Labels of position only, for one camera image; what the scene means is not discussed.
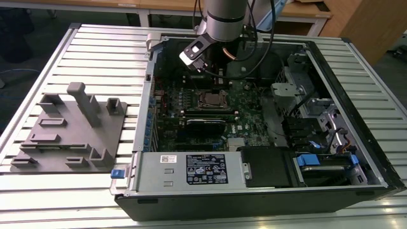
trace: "wooden table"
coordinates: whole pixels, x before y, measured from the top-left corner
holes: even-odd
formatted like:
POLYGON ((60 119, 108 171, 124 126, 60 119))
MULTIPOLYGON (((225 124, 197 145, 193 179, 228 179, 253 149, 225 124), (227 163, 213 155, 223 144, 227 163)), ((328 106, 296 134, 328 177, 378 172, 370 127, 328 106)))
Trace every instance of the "wooden table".
MULTIPOLYGON (((0 1, 0 7, 136 13, 141 27, 149 27, 152 14, 192 16, 193 3, 195 0, 8 0, 0 1)), ((307 35, 317 36, 331 16, 329 12, 319 11, 315 4, 292 2, 285 5, 277 21, 309 23, 307 35)))
MULTIPOLYGON (((140 0, 139 15, 143 27, 149 27, 149 15, 193 15, 195 0, 140 0)), ((319 11, 315 4, 292 2, 285 5, 277 21, 311 23, 308 36, 317 36, 327 19, 332 17, 331 12, 319 11)))

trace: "gray plastic base plate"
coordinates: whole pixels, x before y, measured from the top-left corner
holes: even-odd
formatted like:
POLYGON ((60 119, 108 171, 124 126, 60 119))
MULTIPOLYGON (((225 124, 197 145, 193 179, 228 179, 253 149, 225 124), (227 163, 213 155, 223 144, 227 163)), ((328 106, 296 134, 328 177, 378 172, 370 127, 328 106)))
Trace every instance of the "gray plastic base plate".
POLYGON ((39 116, 28 139, 24 143, 35 143, 48 145, 44 149, 37 147, 32 152, 24 153, 20 151, 15 158, 16 165, 12 166, 11 171, 19 173, 108 173, 112 170, 115 163, 115 156, 119 147, 119 140, 121 128, 124 123, 124 114, 127 103, 121 103, 123 114, 109 115, 107 110, 107 102, 99 102, 100 110, 97 117, 101 125, 91 127, 89 122, 83 115, 76 102, 64 102, 64 104, 55 105, 59 114, 48 115, 43 112, 39 116), (64 123, 60 124, 55 118, 64 118, 64 123), (55 142, 49 142, 49 138, 56 136, 55 142), (72 144, 84 144, 87 147, 79 149, 65 149, 72 144), (91 151, 95 161, 89 159, 91 151), (35 163, 19 165, 19 161, 28 158, 35 160, 35 163))

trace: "sticker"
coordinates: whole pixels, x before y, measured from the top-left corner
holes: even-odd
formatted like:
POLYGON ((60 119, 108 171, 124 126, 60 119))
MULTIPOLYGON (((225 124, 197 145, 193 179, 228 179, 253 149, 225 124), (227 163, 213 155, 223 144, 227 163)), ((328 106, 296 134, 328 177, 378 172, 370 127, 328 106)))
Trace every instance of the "sticker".
POLYGON ((161 155, 161 163, 176 163, 176 155, 161 155))
POLYGON ((224 154, 187 155, 187 183, 189 185, 228 183, 224 154))
POLYGON ((316 14, 315 17, 317 17, 317 18, 329 18, 331 16, 329 15, 323 15, 323 14, 316 14))
POLYGON ((128 7, 136 7, 136 5, 135 4, 117 4, 119 6, 128 6, 128 7))

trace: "power supply label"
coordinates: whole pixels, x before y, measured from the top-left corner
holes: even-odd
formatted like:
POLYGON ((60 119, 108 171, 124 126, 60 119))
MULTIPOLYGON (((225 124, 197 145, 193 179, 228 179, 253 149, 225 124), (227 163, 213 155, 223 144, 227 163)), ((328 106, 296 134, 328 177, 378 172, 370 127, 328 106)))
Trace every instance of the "power supply label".
POLYGON ((228 183, 224 154, 187 155, 187 183, 189 185, 228 183))

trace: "slotted metal table surface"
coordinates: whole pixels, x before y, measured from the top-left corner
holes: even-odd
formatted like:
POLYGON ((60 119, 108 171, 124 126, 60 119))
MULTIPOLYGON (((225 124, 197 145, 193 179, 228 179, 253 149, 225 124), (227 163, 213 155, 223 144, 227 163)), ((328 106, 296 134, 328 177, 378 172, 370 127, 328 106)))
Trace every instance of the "slotted metal table surface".
MULTIPOLYGON (((362 202, 335 213, 295 216, 133 222, 109 194, 109 174, 8 175, 11 160, 41 113, 43 93, 60 93, 84 82, 99 101, 119 97, 129 104, 116 164, 131 161, 149 32, 191 34, 189 30, 81 25, 69 29, 0 138, 0 228, 407 228, 407 191, 362 202)), ((352 44, 339 38, 276 35, 312 40, 407 184, 407 111, 352 44)), ((125 187, 119 180, 117 187, 125 187)))

